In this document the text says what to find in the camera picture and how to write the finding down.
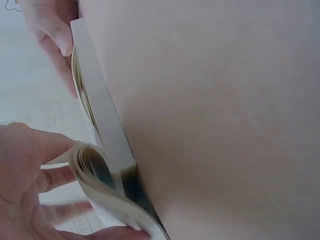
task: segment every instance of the book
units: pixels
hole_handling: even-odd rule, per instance
[[[85,20],[72,21],[71,29],[73,80],[97,144],[80,142],[49,164],[69,163],[102,222],[111,215],[124,225],[146,231],[152,240],[169,240],[144,190]]]

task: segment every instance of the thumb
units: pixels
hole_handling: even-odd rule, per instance
[[[64,57],[71,55],[74,44],[71,28],[53,11],[48,11],[40,28],[54,41]]]

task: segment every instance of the finger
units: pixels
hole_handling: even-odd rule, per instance
[[[45,35],[39,41],[39,46],[49,56],[54,70],[63,80],[63,83],[66,85],[68,91],[72,94],[73,97],[77,98],[77,91],[71,71],[71,56],[62,56],[59,48],[55,45],[53,40],[48,35]]]
[[[70,167],[62,166],[57,168],[41,169],[36,180],[39,193],[46,193],[65,184],[76,180]]]
[[[62,155],[76,142],[60,133],[25,128],[23,133],[32,141],[40,154],[41,164],[45,164]]]
[[[46,219],[52,224],[60,224],[68,219],[84,214],[92,209],[89,202],[75,202],[66,205],[42,205]]]
[[[38,27],[53,40],[62,55],[71,55],[74,46],[71,28],[51,8],[46,9],[39,18]]]
[[[71,61],[69,60],[69,57],[63,57],[58,48],[56,51],[48,53],[48,55],[55,71],[63,80],[63,83],[66,85],[68,91],[72,94],[73,97],[77,98],[78,95],[72,75]]]
[[[112,226],[90,235],[81,236],[77,233],[60,231],[65,240],[149,240],[144,231],[136,231],[128,226]]]

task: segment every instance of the fingernail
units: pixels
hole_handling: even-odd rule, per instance
[[[57,40],[57,45],[64,57],[68,56],[69,40],[63,37],[59,37]]]
[[[29,126],[23,122],[12,122],[9,125],[15,125],[17,127],[22,127],[22,128],[29,128]]]

